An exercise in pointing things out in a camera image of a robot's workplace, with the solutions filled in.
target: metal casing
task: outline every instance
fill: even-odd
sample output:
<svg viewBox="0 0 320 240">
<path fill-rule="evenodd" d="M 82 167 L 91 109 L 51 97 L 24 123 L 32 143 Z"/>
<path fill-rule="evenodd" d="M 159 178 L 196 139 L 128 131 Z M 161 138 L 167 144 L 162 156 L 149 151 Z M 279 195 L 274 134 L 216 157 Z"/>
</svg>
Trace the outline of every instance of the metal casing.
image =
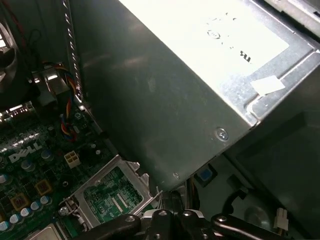
<svg viewBox="0 0 320 240">
<path fill-rule="evenodd" d="M 250 0 L 70 9 L 94 117 L 165 190 L 245 136 L 320 63 L 316 46 Z M 270 76 L 285 88 L 260 96 L 251 83 Z"/>
</svg>

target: white label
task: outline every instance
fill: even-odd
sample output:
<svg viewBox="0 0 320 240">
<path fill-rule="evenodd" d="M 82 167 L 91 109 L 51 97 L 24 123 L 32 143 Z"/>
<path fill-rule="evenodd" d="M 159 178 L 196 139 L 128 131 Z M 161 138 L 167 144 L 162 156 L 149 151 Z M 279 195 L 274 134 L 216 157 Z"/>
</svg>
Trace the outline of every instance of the white label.
<svg viewBox="0 0 320 240">
<path fill-rule="evenodd" d="M 252 81 L 251 85 L 260 96 L 264 96 L 285 88 L 285 85 L 276 76 L 268 76 Z"/>
<path fill-rule="evenodd" d="M 231 65 L 240 74 L 248 76 L 270 62 L 289 45 L 254 18 L 243 13 L 223 11 L 206 21 L 207 35 L 212 43 L 231 54 Z"/>
<path fill-rule="evenodd" d="M 75 131 L 77 134 L 80 133 L 80 130 L 79 130 L 79 128 L 78 128 L 76 125 L 73 125 L 73 129 L 74 129 L 74 131 Z"/>
<path fill-rule="evenodd" d="M 289 47 L 243 1 L 120 2 L 214 90 L 230 75 L 254 73 Z M 141 38 L 134 27 L 132 35 Z"/>
</svg>

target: metal frame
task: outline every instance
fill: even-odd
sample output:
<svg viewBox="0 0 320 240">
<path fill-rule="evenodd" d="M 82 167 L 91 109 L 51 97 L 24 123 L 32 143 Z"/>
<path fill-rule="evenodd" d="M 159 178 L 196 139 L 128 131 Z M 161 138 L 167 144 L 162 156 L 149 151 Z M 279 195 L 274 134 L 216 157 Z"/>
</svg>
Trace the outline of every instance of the metal frame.
<svg viewBox="0 0 320 240">
<path fill-rule="evenodd" d="M 61 0 L 60 8 L 64 15 L 63 19 L 65 22 L 65 32 L 66 32 L 66 41 L 67 41 L 66 45 L 67 45 L 69 67 L 77 83 L 77 87 L 76 87 L 77 93 L 75 96 L 76 98 L 78 98 L 80 102 L 82 102 L 84 96 L 83 96 L 83 90 L 82 90 L 80 67 L 78 64 L 77 47 L 76 47 L 74 26 L 73 26 L 72 17 L 71 17 L 69 0 Z"/>
<path fill-rule="evenodd" d="M 75 198 L 78 201 L 78 208 L 74 212 L 77 212 L 81 215 L 89 229 L 92 229 L 100 225 L 100 222 L 96 218 L 94 213 L 91 211 L 87 201 L 85 200 L 84 191 L 89 187 L 94 187 L 97 181 L 100 181 L 115 167 L 119 167 L 121 169 L 124 175 L 132 183 L 133 187 L 142 196 L 142 202 L 140 202 L 130 212 L 130 214 L 138 214 L 160 194 L 159 192 L 154 197 L 150 195 L 148 187 L 149 176 L 146 173 L 142 176 L 138 176 L 136 174 L 136 170 L 140 167 L 140 165 L 137 162 L 127 162 L 124 161 L 119 155 L 116 155 L 100 171 L 93 175 L 85 184 L 83 184 L 78 190 L 76 190 L 72 195 L 70 195 L 61 203 L 65 203 L 66 205 L 68 205 L 67 201 L 71 200 L 72 198 Z"/>
<path fill-rule="evenodd" d="M 285 12 L 320 38 L 320 12 L 304 0 L 265 0 L 279 12 Z"/>
</svg>

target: motherboard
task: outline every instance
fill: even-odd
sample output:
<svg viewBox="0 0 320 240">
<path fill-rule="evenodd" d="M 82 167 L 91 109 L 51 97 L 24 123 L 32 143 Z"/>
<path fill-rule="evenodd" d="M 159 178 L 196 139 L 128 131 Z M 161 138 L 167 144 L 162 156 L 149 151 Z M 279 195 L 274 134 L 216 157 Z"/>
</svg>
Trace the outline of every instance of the motherboard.
<svg viewBox="0 0 320 240">
<path fill-rule="evenodd" d="M 63 240 L 82 231 L 72 216 L 58 214 L 60 204 L 115 154 L 86 110 L 75 107 L 71 115 L 75 141 L 62 135 L 59 116 L 42 117 L 31 103 L 1 113 L 1 240 L 41 240 L 49 233 Z M 84 197 L 100 223 L 128 213 L 142 201 L 119 168 L 87 188 Z"/>
</svg>

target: chip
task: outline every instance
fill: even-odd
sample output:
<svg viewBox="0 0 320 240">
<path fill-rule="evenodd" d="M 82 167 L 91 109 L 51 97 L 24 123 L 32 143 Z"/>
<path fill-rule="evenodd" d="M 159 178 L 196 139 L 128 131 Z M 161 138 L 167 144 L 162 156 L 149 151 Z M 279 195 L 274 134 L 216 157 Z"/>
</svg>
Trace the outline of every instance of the chip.
<svg viewBox="0 0 320 240">
<path fill-rule="evenodd" d="M 0 203 L 2 204 L 2 206 L 10 204 L 10 199 L 8 196 L 3 197 L 2 199 L 0 199 Z"/>
<path fill-rule="evenodd" d="M 28 183 L 24 186 L 26 193 L 29 195 L 30 198 L 34 198 L 38 195 L 37 190 L 35 189 L 32 183 Z"/>
<path fill-rule="evenodd" d="M 11 198 L 10 202 L 12 203 L 16 211 L 20 211 L 21 209 L 26 208 L 30 205 L 30 201 L 23 193 L 19 193 L 14 198 Z"/>
<path fill-rule="evenodd" d="M 41 180 L 35 185 L 40 196 L 44 196 L 52 192 L 52 187 L 46 179 Z"/>
<path fill-rule="evenodd" d="M 29 183 L 29 179 L 27 177 L 24 177 L 24 178 L 20 179 L 20 183 L 22 183 L 23 185 L 26 185 Z"/>
<path fill-rule="evenodd" d="M 66 239 L 62 236 L 60 236 L 56 226 L 51 223 L 48 226 L 46 226 L 42 230 L 36 231 L 31 236 L 28 236 L 24 240 L 63 240 Z"/>
</svg>

